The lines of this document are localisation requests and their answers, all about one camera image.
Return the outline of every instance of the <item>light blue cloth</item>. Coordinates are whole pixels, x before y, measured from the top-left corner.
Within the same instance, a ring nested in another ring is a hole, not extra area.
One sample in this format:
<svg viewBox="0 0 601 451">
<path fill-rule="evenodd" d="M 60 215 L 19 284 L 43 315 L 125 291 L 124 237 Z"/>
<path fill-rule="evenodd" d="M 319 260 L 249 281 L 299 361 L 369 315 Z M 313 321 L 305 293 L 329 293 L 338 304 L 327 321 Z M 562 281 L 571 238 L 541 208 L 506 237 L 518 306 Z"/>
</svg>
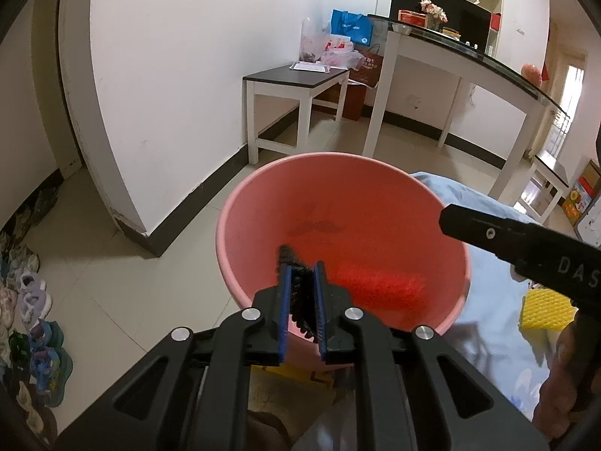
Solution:
<svg viewBox="0 0 601 451">
<path fill-rule="evenodd" d="M 434 192 L 445 205 L 451 203 L 502 218 L 532 222 L 530 217 L 461 183 L 429 173 L 413 178 Z M 510 265 L 494 254 L 470 246 L 472 283 L 467 302 L 445 339 L 485 375 L 507 399 L 532 419 L 540 385 L 549 376 L 546 363 L 518 330 L 522 299 L 528 282 L 518 283 Z M 546 339 L 534 344 L 543 354 Z M 320 416 L 294 445 L 293 451 L 356 450 L 355 401 L 338 402 Z"/>
</svg>

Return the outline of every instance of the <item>tile floor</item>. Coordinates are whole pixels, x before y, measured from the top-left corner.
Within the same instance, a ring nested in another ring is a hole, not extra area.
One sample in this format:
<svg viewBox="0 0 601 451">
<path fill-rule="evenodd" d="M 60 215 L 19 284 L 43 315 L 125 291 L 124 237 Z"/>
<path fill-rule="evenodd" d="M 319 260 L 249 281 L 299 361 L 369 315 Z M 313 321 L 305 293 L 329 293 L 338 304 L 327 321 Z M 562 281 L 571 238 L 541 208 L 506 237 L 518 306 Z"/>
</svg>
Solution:
<svg viewBox="0 0 601 451">
<path fill-rule="evenodd" d="M 367 120 L 343 120 L 314 113 L 310 148 L 361 153 Z M 294 144 L 296 126 L 279 140 Z M 117 230 L 86 170 L 68 179 L 55 208 L 29 232 L 25 242 L 39 253 L 64 346 L 74 362 L 64 403 L 54 410 L 61 431 L 118 377 L 174 327 L 195 331 L 220 324 L 237 306 L 221 278 L 214 252 L 220 209 L 233 188 L 260 165 L 281 157 L 260 154 L 194 218 L 166 253 L 155 259 Z M 494 167 L 452 148 L 384 124 L 375 158 L 408 173 L 428 171 L 487 192 L 498 174 Z M 513 204 L 525 184 L 527 168 L 516 174 L 501 198 Z M 572 231 L 560 210 L 553 229 Z"/>
</svg>

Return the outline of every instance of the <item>red brush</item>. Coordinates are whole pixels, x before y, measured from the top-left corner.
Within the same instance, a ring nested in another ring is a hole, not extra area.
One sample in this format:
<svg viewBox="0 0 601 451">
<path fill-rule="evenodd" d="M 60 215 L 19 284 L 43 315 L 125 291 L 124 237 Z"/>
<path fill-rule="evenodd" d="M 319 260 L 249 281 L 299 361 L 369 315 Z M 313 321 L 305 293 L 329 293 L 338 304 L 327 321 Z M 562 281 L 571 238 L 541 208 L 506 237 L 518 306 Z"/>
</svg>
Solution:
<svg viewBox="0 0 601 451">
<path fill-rule="evenodd" d="M 353 303 L 368 310 L 422 312 L 427 302 L 426 279 L 418 274 L 341 265 L 328 270 L 328 281 L 347 288 Z"/>
</svg>

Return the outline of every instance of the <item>electrical outlet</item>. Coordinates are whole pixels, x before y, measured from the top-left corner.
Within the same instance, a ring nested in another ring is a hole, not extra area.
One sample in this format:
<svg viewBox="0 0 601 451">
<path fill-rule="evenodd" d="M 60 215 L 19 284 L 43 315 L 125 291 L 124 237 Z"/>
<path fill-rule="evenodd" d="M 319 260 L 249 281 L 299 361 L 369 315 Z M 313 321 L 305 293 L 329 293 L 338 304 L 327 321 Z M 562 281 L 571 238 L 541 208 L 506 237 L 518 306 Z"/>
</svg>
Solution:
<svg viewBox="0 0 601 451">
<path fill-rule="evenodd" d="M 407 103 L 414 109 L 417 110 L 420 107 L 421 98 L 416 97 L 415 95 L 409 95 L 407 97 Z"/>
</svg>

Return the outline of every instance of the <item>flower vase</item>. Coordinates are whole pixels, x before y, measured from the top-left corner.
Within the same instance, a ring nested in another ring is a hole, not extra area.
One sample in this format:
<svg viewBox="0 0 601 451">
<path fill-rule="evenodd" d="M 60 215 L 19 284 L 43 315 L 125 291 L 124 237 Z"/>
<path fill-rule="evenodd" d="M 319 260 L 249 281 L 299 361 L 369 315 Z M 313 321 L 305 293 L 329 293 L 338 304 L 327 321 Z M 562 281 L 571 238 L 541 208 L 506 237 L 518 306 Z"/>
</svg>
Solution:
<svg viewBox="0 0 601 451">
<path fill-rule="evenodd" d="M 441 21 L 440 21 L 440 19 L 436 18 L 432 14 L 428 14 L 426 16 L 426 28 L 428 28 L 430 30 L 434 30 L 436 32 L 440 32 L 441 31 Z"/>
</svg>

